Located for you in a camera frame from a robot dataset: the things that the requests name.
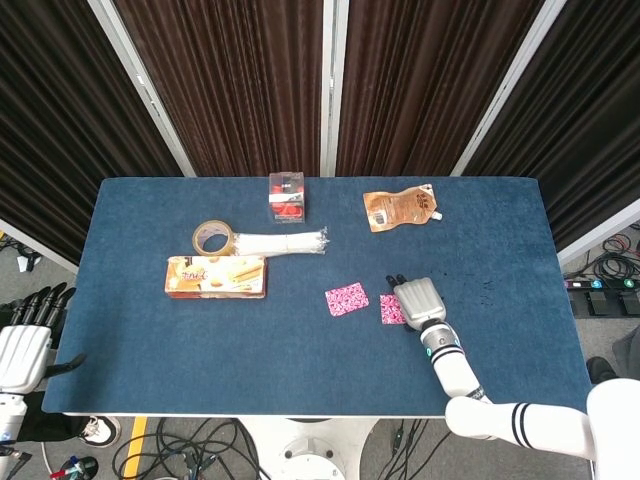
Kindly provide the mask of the coloured marker pens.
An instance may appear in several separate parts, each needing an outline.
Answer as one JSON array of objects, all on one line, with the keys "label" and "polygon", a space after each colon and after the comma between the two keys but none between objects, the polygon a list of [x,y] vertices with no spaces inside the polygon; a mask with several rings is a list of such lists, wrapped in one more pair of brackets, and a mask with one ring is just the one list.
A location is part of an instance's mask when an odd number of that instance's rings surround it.
[{"label": "coloured marker pens", "polygon": [[94,480],[99,471],[95,457],[71,456],[58,471],[49,475],[50,480]]}]

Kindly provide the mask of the white and black sneaker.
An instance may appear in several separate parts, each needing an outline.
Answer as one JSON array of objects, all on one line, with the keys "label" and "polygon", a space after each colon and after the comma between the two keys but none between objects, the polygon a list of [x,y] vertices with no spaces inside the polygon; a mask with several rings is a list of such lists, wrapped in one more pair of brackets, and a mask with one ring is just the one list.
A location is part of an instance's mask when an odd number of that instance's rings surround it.
[{"label": "white and black sneaker", "polygon": [[79,439],[95,448],[108,448],[120,438],[121,424],[110,416],[90,416]]}]

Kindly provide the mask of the orange biscuit carton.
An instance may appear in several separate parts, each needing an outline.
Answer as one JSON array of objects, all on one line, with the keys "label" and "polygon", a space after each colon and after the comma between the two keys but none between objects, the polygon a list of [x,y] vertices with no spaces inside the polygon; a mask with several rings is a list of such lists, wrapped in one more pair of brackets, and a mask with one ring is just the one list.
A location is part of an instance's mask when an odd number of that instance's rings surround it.
[{"label": "orange biscuit carton", "polygon": [[178,299],[263,298],[266,270],[262,256],[173,256],[165,293]]}]

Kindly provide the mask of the clear packing tape roll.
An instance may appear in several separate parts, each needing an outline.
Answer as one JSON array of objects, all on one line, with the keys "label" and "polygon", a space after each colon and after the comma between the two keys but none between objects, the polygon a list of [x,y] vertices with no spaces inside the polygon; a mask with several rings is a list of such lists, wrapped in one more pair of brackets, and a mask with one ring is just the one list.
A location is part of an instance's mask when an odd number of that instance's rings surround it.
[{"label": "clear packing tape roll", "polygon": [[[205,244],[214,236],[223,236],[225,243],[217,250],[205,248]],[[200,256],[226,256],[234,251],[234,232],[231,227],[220,220],[209,220],[200,224],[192,235],[192,245]]]}]

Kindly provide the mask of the black shoe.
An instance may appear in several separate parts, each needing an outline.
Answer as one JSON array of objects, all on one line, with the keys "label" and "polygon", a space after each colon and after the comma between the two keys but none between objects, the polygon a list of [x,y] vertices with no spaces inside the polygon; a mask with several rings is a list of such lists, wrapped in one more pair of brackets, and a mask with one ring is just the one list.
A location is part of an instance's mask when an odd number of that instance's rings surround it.
[{"label": "black shoe", "polygon": [[589,358],[586,362],[586,367],[593,385],[618,378],[612,365],[604,357],[594,356]]}]

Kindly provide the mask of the clear Americano Express box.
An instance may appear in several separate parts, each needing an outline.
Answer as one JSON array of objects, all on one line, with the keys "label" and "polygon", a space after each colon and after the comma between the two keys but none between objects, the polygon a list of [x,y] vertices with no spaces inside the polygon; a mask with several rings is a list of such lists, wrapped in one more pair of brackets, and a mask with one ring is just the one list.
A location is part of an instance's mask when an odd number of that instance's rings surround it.
[{"label": "clear Americano Express box", "polygon": [[276,223],[304,223],[304,174],[302,172],[271,173],[268,203]]}]

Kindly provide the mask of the brown pleated screen panel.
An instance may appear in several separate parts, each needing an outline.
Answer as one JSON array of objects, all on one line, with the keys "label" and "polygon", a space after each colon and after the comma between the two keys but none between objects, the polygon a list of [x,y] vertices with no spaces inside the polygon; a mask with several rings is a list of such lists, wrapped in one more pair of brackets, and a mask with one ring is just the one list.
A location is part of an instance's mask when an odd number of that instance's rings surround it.
[{"label": "brown pleated screen panel", "polygon": [[114,0],[199,176],[320,172],[323,0]]},{"label": "brown pleated screen panel", "polygon": [[640,200],[640,0],[565,0],[459,166],[536,179],[558,250]]},{"label": "brown pleated screen panel", "polygon": [[449,175],[543,3],[350,0],[337,175]]},{"label": "brown pleated screen panel", "polygon": [[180,173],[86,0],[0,0],[0,220],[77,264],[104,179]]}]

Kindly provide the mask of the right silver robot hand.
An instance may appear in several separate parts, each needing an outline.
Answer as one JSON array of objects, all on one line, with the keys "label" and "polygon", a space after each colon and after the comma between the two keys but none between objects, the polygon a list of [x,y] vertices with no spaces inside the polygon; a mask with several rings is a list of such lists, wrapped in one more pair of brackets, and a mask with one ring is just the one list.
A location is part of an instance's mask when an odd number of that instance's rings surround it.
[{"label": "right silver robot hand", "polygon": [[446,307],[429,277],[407,280],[403,275],[387,275],[386,281],[400,305],[406,324],[413,330],[422,332],[446,320]]}]

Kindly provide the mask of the power strip with coloured switches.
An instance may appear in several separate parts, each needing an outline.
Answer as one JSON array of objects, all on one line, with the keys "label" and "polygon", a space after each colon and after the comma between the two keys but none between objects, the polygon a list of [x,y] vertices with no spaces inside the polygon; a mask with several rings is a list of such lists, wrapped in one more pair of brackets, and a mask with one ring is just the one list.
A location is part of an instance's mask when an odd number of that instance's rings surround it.
[{"label": "power strip with coloured switches", "polygon": [[640,281],[624,279],[571,279],[564,281],[567,290],[615,290],[615,291],[638,291]]}]

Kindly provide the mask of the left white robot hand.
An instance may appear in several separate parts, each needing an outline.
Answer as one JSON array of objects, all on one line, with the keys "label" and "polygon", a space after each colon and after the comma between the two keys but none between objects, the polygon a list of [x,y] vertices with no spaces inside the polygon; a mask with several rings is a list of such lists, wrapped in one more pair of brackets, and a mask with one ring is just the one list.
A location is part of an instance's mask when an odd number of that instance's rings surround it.
[{"label": "left white robot hand", "polygon": [[76,292],[62,282],[12,303],[8,323],[0,327],[0,394],[26,395],[44,379],[69,373],[86,360],[53,364],[67,305]]}]

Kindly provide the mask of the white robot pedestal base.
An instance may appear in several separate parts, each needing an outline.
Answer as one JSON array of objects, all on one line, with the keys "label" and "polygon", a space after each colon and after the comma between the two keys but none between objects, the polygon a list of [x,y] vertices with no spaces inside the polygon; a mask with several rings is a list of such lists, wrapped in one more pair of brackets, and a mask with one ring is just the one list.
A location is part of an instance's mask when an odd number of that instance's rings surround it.
[{"label": "white robot pedestal base", "polygon": [[240,419],[254,445],[261,480],[360,480],[374,417]]}]

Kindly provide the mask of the orange spout pouch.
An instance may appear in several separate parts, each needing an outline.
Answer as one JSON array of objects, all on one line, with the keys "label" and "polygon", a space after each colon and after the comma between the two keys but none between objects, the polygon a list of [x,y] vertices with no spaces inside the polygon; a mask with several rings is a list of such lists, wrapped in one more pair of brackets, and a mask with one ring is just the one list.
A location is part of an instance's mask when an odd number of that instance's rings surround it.
[{"label": "orange spout pouch", "polygon": [[400,225],[425,225],[441,221],[431,184],[407,188],[398,193],[376,191],[363,194],[369,228],[373,233],[392,230]]}]

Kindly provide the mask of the white straw bundle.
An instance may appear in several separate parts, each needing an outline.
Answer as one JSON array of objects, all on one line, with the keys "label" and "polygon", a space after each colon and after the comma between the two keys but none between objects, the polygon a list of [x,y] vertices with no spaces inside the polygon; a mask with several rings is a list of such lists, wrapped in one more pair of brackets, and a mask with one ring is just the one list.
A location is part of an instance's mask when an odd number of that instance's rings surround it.
[{"label": "white straw bundle", "polygon": [[324,254],[328,243],[326,228],[296,234],[234,233],[232,236],[233,253],[238,256]]}]

